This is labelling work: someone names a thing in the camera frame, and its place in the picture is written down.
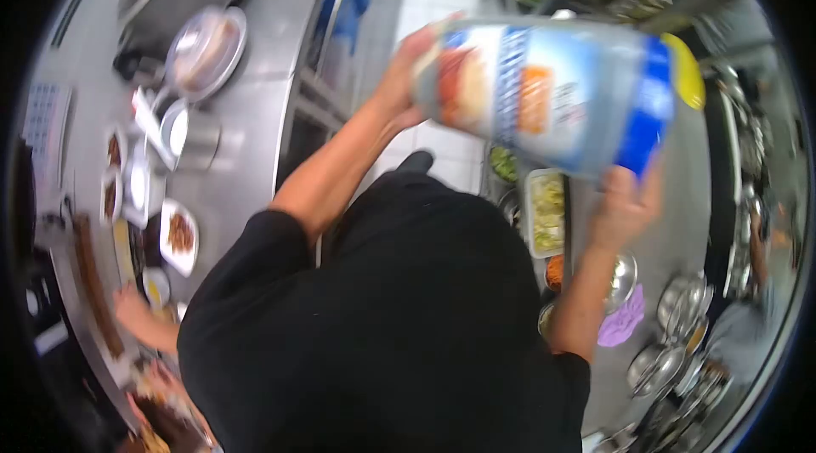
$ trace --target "calendar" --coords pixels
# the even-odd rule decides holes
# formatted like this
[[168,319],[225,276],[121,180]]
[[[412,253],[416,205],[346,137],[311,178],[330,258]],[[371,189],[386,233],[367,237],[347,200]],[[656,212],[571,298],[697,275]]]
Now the calendar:
[[31,147],[37,195],[62,187],[62,152],[71,87],[36,82],[28,90],[23,139]]

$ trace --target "worker's hand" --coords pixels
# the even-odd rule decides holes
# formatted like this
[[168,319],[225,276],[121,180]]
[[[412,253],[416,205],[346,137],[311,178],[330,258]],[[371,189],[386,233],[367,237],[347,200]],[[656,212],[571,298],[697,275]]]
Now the worker's hand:
[[150,382],[150,385],[158,391],[159,393],[164,394],[165,396],[175,395],[179,398],[187,400],[187,390],[184,389],[184,385],[181,384],[181,380],[176,377],[167,365],[163,362],[159,361],[158,359],[153,359],[150,362],[150,366],[145,371],[144,375]]
[[592,218],[589,246],[619,252],[658,215],[663,202],[663,161],[652,158],[642,183],[624,167],[612,167],[604,198]]
[[414,85],[413,70],[414,63],[430,51],[435,41],[436,33],[431,25],[425,25],[419,31],[405,37],[371,96],[371,106],[386,115],[388,120],[395,120],[400,130],[413,127],[425,120],[411,98]]
[[119,323],[131,332],[153,320],[150,306],[132,281],[113,293],[113,311]]

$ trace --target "yellow cap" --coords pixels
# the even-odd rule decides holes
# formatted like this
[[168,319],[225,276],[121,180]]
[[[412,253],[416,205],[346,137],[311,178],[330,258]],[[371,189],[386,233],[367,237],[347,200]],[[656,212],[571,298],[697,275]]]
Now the yellow cap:
[[671,84],[680,99],[697,111],[706,105],[706,88],[697,60],[686,43],[672,34],[661,34],[660,40],[671,50]]

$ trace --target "product label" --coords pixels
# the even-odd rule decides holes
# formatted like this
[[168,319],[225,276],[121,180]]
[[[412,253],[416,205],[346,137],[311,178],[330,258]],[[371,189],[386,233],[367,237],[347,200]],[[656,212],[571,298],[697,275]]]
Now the product label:
[[486,25],[448,33],[442,121],[562,167],[583,146],[597,48],[567,30]]
[[635,101],[615,164],[643,175],[663,130],[674,119],[672,63],[668,47],[657,37],[646,40],[646,58],[635,89]]

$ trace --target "shredded carrot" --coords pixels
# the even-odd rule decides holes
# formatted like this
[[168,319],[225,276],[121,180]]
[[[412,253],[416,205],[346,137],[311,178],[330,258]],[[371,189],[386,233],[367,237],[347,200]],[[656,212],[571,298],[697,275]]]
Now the shredded carrot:
[[561,290],[564,281],[564,255],[555,255],[547,262],[547,284],[554,291]]

